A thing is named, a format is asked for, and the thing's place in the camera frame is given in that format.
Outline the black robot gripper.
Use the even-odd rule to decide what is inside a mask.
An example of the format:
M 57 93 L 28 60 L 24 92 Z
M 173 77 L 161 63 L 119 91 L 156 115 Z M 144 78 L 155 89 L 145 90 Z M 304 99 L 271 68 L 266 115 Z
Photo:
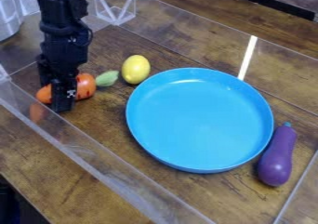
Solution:
M 78 66 L 88 60 L 93 32 L 81 21 L 65 27 L 40 22 L 40 30 L 44 33 L 41 54 L 36 58 L 40 84 L 46 86 L 50 83 L 50 109 L 66 112 L 74 105 L 76 75 Z

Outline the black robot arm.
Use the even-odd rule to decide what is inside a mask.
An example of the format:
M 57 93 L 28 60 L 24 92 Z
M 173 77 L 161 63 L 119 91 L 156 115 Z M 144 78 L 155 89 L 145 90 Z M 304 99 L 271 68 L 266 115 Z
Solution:
M 76 101 L 78 66 L 88 60 L 93 32 L 81 18 L 88 15 L 85 0 L 37 0 L 41 20 L 37 69 L 41 86 L 50 85 L 54 112 L 69 111 Z

